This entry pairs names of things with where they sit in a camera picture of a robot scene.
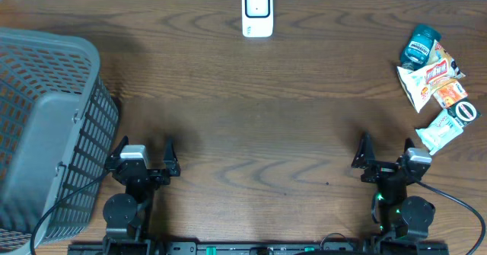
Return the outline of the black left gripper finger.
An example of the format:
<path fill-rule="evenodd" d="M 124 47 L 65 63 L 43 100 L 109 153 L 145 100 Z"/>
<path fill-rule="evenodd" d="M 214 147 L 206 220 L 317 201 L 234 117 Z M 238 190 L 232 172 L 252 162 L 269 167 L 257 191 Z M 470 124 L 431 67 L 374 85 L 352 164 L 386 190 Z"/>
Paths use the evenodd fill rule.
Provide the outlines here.
<path fill-rule="evenodd" d="M 111 154 L 107 157 L 104 163 L 104 169 L 106 171 L 114 171 L 122 163 L 121 153 L 122 150 L 129 144 L 129 138 L 125 135 L 120 143 L 115 147 Z"/>
<path fill-rule="evenodd" d="M 163 163 L 165 165 L 165 169 L 169 175 L 169 177 L 179 177 L 181 173 L 181 168 L 179 161 L 177 159 L 176 152 L 173 146 L 173 139 L 169 138 L 166 141 L 166 145 L 164 148 L 164 157 Z"/>

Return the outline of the green wet wipes pack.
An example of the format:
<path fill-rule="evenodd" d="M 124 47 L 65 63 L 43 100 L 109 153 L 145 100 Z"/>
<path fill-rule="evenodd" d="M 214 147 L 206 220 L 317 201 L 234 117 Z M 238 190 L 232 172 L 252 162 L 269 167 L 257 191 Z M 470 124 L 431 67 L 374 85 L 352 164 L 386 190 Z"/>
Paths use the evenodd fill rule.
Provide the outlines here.
<path fill-rule="evenodd" d="M 434 155 L 448 142 L 463 133 L 463 127 L 447 110 L 442 110 L 428 127 L 417 129 L 416 133 L 429 150 L 429 154 Z"/>

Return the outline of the orange tissue pack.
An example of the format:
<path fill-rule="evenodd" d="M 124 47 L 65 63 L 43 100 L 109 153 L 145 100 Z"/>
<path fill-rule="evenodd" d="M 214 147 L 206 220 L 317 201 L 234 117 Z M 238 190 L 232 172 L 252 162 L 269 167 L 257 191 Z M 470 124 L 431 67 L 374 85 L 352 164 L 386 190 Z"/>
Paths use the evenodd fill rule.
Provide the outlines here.
<path fill-rule="evenodd" d="M 452 81 L 439 88 L 433 94 L 435 100 L 443 109 L 453 106 L 456 102 L 467 98 L 468 93 L 459 81 Z"/>

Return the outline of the dark green round-logo packet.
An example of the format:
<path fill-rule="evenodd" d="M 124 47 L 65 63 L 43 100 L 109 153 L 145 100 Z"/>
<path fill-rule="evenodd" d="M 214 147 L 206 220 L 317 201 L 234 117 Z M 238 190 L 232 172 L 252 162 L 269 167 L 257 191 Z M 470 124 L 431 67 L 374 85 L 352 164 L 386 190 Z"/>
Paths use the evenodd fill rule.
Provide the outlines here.
<path fill-rule="evenodd" d="M 470 123 L 477 120 L 482 115 L 467 98 L 459 100 L 452 106 L 448 107 L 447 113 L 462 128 L 468 126 Z"/>

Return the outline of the yellow snack bag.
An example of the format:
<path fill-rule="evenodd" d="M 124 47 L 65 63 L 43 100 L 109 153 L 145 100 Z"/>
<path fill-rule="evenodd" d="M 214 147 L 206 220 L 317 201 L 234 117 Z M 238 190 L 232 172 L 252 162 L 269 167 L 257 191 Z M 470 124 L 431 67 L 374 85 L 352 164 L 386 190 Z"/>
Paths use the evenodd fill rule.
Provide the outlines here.
<path fill-rule="evenodd" d="M 398 66 L 396 70 L 399 82 L 417 113 L 439 88 L 466 76 L 437 40 L 425 66 L 415 71 Z"/>

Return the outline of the blue clear plastic bottle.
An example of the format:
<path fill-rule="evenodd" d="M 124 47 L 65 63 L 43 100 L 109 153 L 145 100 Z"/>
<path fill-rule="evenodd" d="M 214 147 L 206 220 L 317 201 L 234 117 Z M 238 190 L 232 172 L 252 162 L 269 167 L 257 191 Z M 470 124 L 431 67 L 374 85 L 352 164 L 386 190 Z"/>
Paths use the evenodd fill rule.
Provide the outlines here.
<path fill-rule="evenodd" d="M 413 71 L 425 66 L 436 40 L 441 40 L 441 34 L 438 31 L 428 25 L 419 24 L 401 53 L 401 66 Z"/>

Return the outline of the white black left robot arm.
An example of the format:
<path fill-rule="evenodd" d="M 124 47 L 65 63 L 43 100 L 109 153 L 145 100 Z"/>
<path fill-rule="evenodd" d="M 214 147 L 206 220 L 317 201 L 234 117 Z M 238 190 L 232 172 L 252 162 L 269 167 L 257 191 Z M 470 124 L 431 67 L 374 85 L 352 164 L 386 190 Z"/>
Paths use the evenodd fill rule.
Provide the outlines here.
<path fill-rule="evenodd" d="M 125 136 L 106 159 L 104 168 L 125 187 L 124 193 L 111 196 L 103 207 L 107 223 L 102 241 L 104 254 L 165 254 L 165 244 L 148 233 L 154 194 L 180 176 L 181 169 L 173 140 L 164 147 L 162 169 L 148 167 L 144 145 L 130 145 Z"/>

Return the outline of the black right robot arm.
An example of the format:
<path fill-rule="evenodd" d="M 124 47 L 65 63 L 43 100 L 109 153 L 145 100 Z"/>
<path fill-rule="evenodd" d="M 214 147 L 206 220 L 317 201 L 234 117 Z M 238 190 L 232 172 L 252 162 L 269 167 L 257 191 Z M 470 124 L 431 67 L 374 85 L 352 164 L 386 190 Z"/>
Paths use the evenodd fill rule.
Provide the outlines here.
<path fill-rule="evenodd" d="M 360 139 L 351 167 L 363 170 L 361 181 L 377 186 L 371 214 L 380 233 L 364 240 L 363 251 L 375 254 L 418 254 L 419 243 L 428 237 L 435 207 L 420 196 L 410 196 L 407 186 L 421 180 L 432 157 L 407 139 L 396 161 L 379 161 L 368 133 Z"/>

